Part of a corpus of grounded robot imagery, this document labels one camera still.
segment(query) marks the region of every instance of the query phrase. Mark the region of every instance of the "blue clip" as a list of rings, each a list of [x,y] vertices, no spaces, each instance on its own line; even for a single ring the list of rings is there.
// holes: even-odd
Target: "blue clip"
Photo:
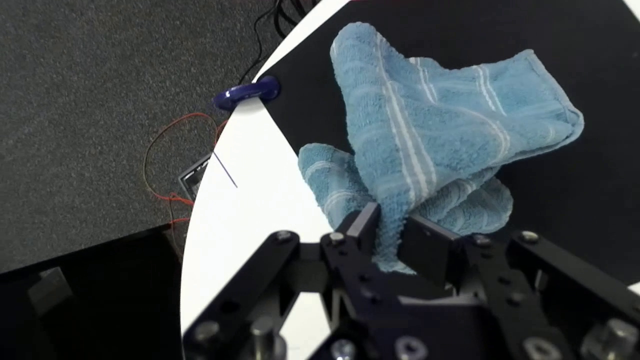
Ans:
[[[281,95],[281,84],[275,76],[264,76],[255,84],[241,84],[217,95],[215,104],[220,110],[233,113],[241,103],[248,98],[260,98],[264,104],[276,100]]]

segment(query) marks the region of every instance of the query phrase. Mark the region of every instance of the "black metal frame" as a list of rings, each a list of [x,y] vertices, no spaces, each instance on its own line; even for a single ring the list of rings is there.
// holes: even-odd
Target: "black metal frame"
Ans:
[[[311,359],[639,356],[635,338],[589,334],[610,320],[639,330],[640,299],[542,237],[457,239],[410,219],[398,258],[416,275],[384,275],[372,263],[376,224],[368,205],[321,244],[268,237],[186,330],[188,359],[281,359],[275,344],[301,293],[321,295],[333,329]]]

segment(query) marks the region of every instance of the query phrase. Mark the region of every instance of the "white table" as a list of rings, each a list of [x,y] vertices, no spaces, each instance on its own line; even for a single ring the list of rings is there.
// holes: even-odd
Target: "white table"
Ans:
[[[267,60],[263,72],[297,49],[349,0],[321,2]],[[640,0],[627,0],[640,18]],[[305,185],[297,154],[260,100],[237,108],[217,144],[234,183],[213,161],[195,205],[180,290],[183,333],[275,231],[297,231],[302,243],[331,233]],[[329,334],[318,296],[301,296],[284,330],[288,359],[306,359]]]

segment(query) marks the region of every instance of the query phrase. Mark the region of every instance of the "blue object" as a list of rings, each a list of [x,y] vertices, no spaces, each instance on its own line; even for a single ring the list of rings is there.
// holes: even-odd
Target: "blue object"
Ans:
[[[350,24],[331,56],[355,159],[309,144],[301,171],[333,226],[363,206],[363,195],[381,205],[382,271],[404,268],[396,250],[413,212],[458,235],[503,228],[512,198],[494,178],[498,169],[567,146],[585,129],[533,50],[446,71],[431,59],[404,59],[368,24]]]
[[[264,76],[252,84],[241,84],[217,95],[215,104],[220,110],[233,113],[241,103],[248,98],[260,98],[264,104],[276,100],[281,84],[275,76]]]

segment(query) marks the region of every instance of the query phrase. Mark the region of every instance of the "towel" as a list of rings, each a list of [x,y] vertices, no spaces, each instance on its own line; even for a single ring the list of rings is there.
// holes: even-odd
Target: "towel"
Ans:
[[[501,166],[583,135],[583,115],[533,50],[458,71],[404,59],[371,24],[349,24],[331,49],[355,154],[309,144],[305,180],[333,226],[381,205],[376,264],[398,271],[413,212],[458,233],[494,233],[512,212]]]

